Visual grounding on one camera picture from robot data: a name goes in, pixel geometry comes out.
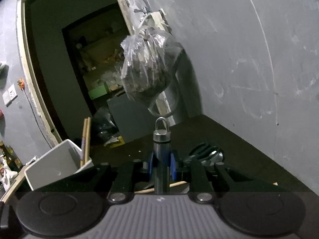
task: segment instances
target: white logo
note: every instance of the white logo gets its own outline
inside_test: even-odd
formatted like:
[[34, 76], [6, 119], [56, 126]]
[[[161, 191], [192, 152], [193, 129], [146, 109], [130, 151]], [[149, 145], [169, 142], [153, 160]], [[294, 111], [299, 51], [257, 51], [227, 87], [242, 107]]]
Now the white logo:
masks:
[[159, 201], [159, 202], [162, 202], [162, 201], [164, 201], [166, 198], [163, 198], [163, 197], [160, 197], [160, 198], [158, 198], [158, 199], [156, 199], [157, 201]]

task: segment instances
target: chopsticks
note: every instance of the chopsticks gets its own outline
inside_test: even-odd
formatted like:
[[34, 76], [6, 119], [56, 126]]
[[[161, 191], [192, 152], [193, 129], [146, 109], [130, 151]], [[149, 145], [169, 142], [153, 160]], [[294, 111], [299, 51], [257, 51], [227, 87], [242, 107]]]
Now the chopsticks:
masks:
[[82, 156], [80, 161], [80, 167], [89, 161], [90, 155], [90, 139], [91, 139], [91, 118], [88, 117], [84, 119], [83, 123], [83, 131], [82, 131], [82, 142], [81, 142], [81, 150]]

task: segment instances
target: white box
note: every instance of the white box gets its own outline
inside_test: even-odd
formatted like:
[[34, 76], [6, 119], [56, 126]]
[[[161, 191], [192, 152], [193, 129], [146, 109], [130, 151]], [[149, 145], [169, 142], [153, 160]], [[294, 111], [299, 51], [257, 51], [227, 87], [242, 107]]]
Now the white box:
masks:
[[69, 139], [52, 148], [24, 171], [31, 190], [92, 167], [91, 158], [80, 167], [81, 155], [82, 150]]

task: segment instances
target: gray wall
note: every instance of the gray wall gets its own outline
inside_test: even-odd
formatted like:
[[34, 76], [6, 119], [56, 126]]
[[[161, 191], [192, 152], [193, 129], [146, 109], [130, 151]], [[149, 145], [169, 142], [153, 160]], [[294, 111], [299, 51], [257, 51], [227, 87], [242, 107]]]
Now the gray wall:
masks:
[[190, 114], [202, 110], [319, 193], [319, 0], [148, 1], [192, 65], [180, 69], [197, 79], [184, 92]]
[[55, 110], [70, 139], [81, 138], [84, 118], [91, 116], [76, 80], [62, 28], [117, 0], [36, 0], [32, 30], [42, 74]]
[[[18, 53], [16, 10], [17, 0], [0, 1], [0, 61], [6, 61], [9, 65], [9, 68], [0, 74], [0, 109], [5, 116], [0, 120], [0, 139], [5, 145], [12, 146], [25, 164], [33, 156], [41, 156], [50, 148], [40, 133], [23, 91], [16, 85], [18, 96], [8, 107], [2, 99], [3, 92], [12, 84], [16, 84], [20, 78], [25, 79]], [[31, 100], [28, 87], [25, 91]], [[39, 119], [38, 121], [44, 132], [43, 124]]]

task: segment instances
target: silver bottle lid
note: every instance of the silver bottle lid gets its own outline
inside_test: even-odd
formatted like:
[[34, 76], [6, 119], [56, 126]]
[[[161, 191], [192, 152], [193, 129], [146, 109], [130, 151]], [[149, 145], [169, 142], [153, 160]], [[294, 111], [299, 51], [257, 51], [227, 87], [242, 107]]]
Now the silver bottle lid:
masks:
[[[159, 129], [159, 121], [162, 121], [165, 129]], [[155, 122], [155, 131], [153, 132], [154, 142], [169, 142], [171, 140], [171, 132], [168, 129], [168, 123], [166, 118], [160, 117]]]

